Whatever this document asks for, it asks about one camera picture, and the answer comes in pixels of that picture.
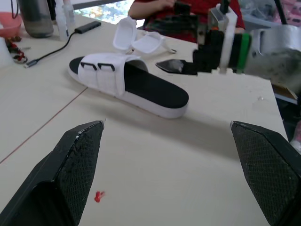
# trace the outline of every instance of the white plastic container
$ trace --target white plastic container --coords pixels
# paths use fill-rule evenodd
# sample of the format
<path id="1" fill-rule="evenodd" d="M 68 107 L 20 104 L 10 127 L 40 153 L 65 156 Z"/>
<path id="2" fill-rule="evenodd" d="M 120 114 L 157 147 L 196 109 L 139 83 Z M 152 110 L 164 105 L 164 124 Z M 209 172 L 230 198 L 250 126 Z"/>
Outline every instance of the white plastic container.
<path id="1" fill-rule="evenodd" d="M 74 32 L 75 29 L 74 8 L 70 0 L 63 0 L 63 2 L 64 2 L 63 9 L 66 17 L 68 31 L 69 33 L 72 33 Z"/>
<path id="2" fill-rule="evenodd" d="M 65 17 L 65 13 L 63 10 L 63 1 L 57 1 L 56 7 L 55 7 L 55 20 L 58 27 L 58 32 L 60 36 L 61 41 L 67 41 L 69 38 L 69 32 L 67 27 L 67 21 Z"/>
<path id="3" fill-rule="evenodd" d="M 144 54 L 151 54 L 159 47 L 164 47 L 168 52 L 175 53 L 165 42 L 165 37 L 157 32 L 147 32 L 137 40 L 136 21 L 126 17 L 118 23 L 115 32 L 113 46 L 121 53 L 128 53 L 130 50 L 137 50 Z"/>

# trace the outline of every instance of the red pushpin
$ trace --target red pushpin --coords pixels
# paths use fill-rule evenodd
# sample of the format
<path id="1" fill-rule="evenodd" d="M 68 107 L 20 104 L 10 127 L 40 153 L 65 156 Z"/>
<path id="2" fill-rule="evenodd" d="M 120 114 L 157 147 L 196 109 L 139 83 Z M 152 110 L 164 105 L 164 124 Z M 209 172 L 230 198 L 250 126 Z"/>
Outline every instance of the red pushpin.
<path id="1" fill-rule="evenodd" d="M 94 198 L 95 202 L 100 202 L 100 199 L 101 199 L 103 196 L 104 196 L 104 192 L 99 192 L 99 191 L 97 191 L 97 192 L 96 192 L 96 195 L 95 195 L 95 198 Z"/>

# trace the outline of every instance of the red shirt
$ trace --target red shirt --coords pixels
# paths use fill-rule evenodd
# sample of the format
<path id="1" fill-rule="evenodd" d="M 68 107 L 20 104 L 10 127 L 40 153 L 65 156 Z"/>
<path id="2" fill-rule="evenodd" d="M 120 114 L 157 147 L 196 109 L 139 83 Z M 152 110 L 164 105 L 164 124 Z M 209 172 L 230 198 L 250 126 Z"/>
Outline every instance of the red shirt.
<path id="1" fill-rule="evenodd" d="M 135 1 L 136 2 L 150 2 L 153 0 L 135 0 Z M 195 15 L 199 15 L 201 17 L 201 19 L 200 19 L 201 22 L 207 23 L 209 9 L 216 7 L 216 5 L 221 2 L 221 0 L 181 0 L 181 2 L 190 4 L 191 5 L 190 12 Z M 241 12 L 240 12 L 240 6 L 238 4 L 238 0 L 232 0 L 230 2 L 230 7 L 231 7 L 231 9 L 233 9 L 233 11 L 238 16 L 237 27 L 245 28 L 244 22 L 242 20 Z M 173 8 L 166 8 L 158 13 L 155 13 L 150 18 L 148 18 L 148 23 L 153 21 L 154 19 L 164 18 L 168 15 L 174 15 Z M 196 39 L 192 36 L 192 34 L 189 34 L 189 33 L 173 34 L 173 35 L 169 35 L 169 36 L 176 38 L 176 39 L 196 42 Z"/>

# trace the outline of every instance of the green part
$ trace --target green part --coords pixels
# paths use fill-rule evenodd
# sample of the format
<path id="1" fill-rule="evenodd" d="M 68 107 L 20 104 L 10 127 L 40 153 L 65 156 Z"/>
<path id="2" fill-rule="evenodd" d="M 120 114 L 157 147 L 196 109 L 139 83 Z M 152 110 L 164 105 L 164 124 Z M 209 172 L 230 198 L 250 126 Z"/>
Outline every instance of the green part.
<path id="1" fill-rule="evenodd" d="M 249 53 L 250 38 L 251 36 L 249 34 L 247 33 L 242 34 L 240 52 L 239 52 L 239 58 L 237 64 L 237 73 L 242 73 L 245 68 L 246 60 Z"/>

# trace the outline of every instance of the red bowl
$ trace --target red bowl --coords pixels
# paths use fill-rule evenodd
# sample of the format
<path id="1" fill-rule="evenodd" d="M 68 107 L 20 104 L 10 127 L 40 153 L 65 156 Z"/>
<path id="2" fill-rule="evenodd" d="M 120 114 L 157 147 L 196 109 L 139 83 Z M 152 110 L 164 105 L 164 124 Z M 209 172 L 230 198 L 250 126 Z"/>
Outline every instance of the red bowl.
<path id="1" fill-rule="evenodd" d="M 3 26 L 0 29 L 0 37 L 11 38 L 19 34 L 22 19 L 20 15 L 13 19 L 11 13 L 0 12 L 0 23 Z"/>

